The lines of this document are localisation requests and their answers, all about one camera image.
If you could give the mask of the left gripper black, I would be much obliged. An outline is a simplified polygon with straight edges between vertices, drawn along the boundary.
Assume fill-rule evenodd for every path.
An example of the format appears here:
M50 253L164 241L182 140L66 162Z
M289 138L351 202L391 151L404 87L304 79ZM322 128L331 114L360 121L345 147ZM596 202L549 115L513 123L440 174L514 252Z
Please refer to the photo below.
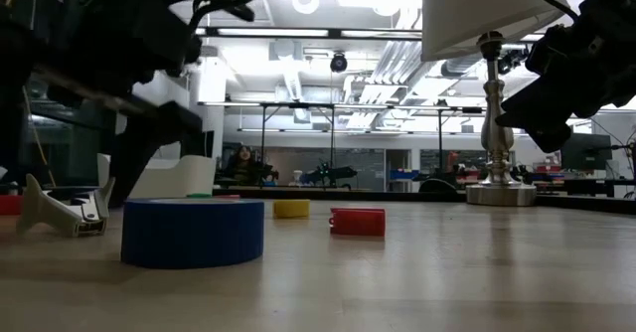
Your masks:
M189 0L64 0L39 59L47 97L78 107L85 99L123 99L157 71L178 74L201 53L196 26L170 7ZM30 31L0 13L0 184L23 180L19 150L25 122L23 87L33 66ZM202 131L202 118L170 101L153 114L130 116L110 156L110 207L121 207L163 145Z

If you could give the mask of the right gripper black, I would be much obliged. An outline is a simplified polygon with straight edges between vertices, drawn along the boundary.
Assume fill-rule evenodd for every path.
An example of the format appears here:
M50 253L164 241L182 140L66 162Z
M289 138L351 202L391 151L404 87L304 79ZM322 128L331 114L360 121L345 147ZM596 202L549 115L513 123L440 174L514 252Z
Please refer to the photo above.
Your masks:
M534 44L526 67L540 76L540 85L504 100L495 121L527 127L543 152L558 151L570 139L566 121L572 113L590 117L636 95L636 23L580 18L570 27L550 27Z

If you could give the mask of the silver staple remover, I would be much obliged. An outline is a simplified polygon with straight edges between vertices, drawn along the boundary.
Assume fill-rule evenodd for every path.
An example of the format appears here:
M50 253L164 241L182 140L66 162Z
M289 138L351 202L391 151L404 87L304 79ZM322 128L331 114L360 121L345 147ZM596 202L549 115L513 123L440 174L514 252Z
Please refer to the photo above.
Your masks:
M37 224L54 228L64 237L103 235L109 219L108 201L115 179L103 187L59 187L44 190L28 174L16 232L25 234Z

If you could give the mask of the blue masking tape roll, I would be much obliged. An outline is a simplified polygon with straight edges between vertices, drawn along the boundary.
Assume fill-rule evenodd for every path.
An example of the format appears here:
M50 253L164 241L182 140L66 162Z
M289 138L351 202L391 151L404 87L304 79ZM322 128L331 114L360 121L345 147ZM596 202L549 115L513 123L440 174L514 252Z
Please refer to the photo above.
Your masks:
M261 201L213 198L129 200L120 259L158 269L233 265L262 256Z

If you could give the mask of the yellow mini stapler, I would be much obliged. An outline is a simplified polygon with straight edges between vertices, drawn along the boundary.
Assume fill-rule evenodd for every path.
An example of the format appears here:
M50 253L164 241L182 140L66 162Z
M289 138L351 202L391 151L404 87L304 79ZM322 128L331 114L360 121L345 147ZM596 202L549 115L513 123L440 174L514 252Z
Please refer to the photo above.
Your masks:
M272 204L275 219L308 218L310 215L309 200L276 200Z

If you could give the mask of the red storage boxes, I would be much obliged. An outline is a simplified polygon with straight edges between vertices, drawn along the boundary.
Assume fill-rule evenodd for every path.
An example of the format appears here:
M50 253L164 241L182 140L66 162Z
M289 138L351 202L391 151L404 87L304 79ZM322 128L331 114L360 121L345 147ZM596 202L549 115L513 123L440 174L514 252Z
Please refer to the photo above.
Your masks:
M557 163L535 162L532 168L532 179L534 181L562 180L564 178L564 173Z

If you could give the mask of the black computer monitor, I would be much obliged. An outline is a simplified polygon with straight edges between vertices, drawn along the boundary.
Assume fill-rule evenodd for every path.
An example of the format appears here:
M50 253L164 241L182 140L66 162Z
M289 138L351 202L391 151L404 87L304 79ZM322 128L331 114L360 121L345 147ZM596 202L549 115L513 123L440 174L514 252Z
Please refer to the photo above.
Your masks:
M573 133L560 149L561 167L570 170L604 170L612 159L609 135Z

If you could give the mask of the white plastic bin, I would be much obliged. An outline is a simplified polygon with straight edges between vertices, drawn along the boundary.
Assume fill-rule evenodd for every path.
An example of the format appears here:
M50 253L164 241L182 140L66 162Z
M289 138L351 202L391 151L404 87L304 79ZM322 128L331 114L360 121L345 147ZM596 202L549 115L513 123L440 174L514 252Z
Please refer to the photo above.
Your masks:
M212 158L186 155L180 159L115 159L97 153L98 185L115 177L109 203L121 206L129 199L184 198L213 192L215 162Z

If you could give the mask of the silver lamp white shade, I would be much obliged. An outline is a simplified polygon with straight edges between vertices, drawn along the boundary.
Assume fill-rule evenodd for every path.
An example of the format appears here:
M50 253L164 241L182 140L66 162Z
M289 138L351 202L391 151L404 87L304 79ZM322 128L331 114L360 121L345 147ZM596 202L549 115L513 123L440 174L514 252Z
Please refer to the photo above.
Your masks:
M556 0L565 5L565 0ZM485 121L481 144L488 153L487 178L466 187L472 205L529 207L536 188L514 180L508 161L513 131L496 123L503 113L504 82L498 58L506 42L516 42L563 16L546 0L422 0L421 59L455 59L479 53L487 64Z

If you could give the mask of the black chair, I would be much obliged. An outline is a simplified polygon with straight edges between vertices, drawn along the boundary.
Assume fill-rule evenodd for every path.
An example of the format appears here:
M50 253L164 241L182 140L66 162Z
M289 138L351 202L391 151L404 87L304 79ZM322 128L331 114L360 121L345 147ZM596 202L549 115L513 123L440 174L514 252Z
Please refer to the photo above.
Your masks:
M456 187L444 180L429 178L420 183L419 193L426 194L456 194Z

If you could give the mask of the person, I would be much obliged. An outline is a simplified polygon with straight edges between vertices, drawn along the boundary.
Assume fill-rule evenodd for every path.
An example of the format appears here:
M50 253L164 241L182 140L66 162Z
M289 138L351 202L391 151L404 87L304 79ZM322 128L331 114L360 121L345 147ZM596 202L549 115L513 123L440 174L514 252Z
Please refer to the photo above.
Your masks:
M240 146L229 158L224 177L235 180L238 185L259 185L264 178L264 165L257 162L247 146Z

